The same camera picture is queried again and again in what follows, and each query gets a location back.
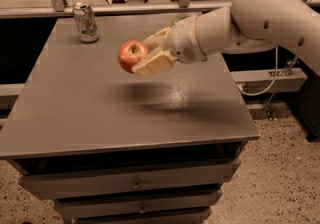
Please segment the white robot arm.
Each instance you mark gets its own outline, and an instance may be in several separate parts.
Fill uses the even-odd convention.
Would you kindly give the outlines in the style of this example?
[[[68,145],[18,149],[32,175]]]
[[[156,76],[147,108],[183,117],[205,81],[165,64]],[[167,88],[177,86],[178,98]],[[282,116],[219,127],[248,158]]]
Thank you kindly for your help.
[[[320,74],[320,14],[302,0],[232,0],[179,20],[149,36],[150,55],[132,71],[140,76],[191,64],[211,54],[256,53],[281,46]]]

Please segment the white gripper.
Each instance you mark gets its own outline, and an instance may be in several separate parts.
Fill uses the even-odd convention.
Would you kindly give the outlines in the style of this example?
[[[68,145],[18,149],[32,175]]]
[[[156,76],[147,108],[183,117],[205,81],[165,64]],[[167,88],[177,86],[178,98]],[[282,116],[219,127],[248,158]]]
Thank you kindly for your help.
[[[195,15],[180,19],[172,28],[163,28],[145,38],[142,43],[151,52],[132,68],[133,73],[145,77],[172,69],[177,60],[184,64],[205,61],[207,56],[196,39],[196,20]]]

